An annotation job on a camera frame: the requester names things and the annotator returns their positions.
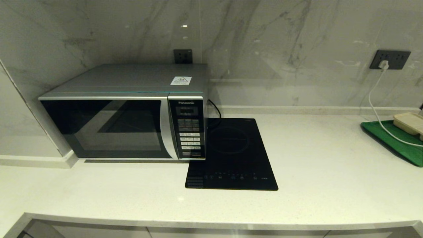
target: microwave control panel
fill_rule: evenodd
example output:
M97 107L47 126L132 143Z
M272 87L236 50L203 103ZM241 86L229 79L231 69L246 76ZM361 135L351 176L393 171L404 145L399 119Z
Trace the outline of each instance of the microwave control panel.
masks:
M205 159L203 100L169 100L179 159Z

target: green tray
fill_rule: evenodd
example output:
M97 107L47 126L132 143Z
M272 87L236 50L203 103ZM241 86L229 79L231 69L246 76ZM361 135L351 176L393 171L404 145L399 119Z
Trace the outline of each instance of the green tray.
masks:
M423 141L419 139L419 135L412 136L407 132L396 127L393 121L382 121L383 126L391 132L394 136L398 137L403 141L407 141L413 144L423 145ZM397 141L390 136L383 128L379 125L379 122L363 122L361 123L363 130L377 140L379 143L390 149L399 157L408 160L412 164L423 167L423 147L416 147L407 145Z

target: black outlet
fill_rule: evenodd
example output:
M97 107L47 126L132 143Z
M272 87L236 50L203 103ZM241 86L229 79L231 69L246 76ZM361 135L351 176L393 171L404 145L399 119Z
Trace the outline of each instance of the black outlet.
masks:
M175 64L192 64L192 50L173 50Z
M370 65L371 69L380 69L379 64L382 60L387 60L389 64L388 69L402 69L405 62L410 56L410 51L397 51L397 50L378 50Z

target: microwave handle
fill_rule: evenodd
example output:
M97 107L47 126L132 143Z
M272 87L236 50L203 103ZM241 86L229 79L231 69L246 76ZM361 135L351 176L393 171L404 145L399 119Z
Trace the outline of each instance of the microwave handle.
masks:
M161 100L160 103L160 131L162 134L162 141L165 146L166 151L172 157L173 160L178 160L176 154L175 145L172 138L172 130L170 128L170 118L169 118L169 104L168 99Z

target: sticker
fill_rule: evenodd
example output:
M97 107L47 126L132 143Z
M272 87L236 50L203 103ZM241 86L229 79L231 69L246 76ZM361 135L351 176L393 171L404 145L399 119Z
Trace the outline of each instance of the sticker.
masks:
M176 76L170 85L189 85L192 77Z

